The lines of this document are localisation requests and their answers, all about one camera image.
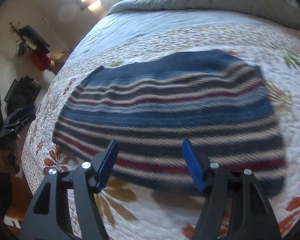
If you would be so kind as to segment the person's left forearm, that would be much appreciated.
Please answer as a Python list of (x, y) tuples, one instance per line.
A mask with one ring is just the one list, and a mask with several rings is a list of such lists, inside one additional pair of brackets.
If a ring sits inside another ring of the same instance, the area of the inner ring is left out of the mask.
[(0, 219), (6, 215), (6, 212), (11, 206), (13, 197), (12, 182), (10, 173), (0, 172)]

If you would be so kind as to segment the person's left hand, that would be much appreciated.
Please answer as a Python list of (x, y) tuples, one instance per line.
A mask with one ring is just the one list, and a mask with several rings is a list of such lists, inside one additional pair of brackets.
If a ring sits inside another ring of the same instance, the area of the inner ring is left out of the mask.
[(10, 173), (15, 176), (20, 171), (21, 165), (21, 137), (17, 135), (8, 148), (0, 149), (0, 172)]

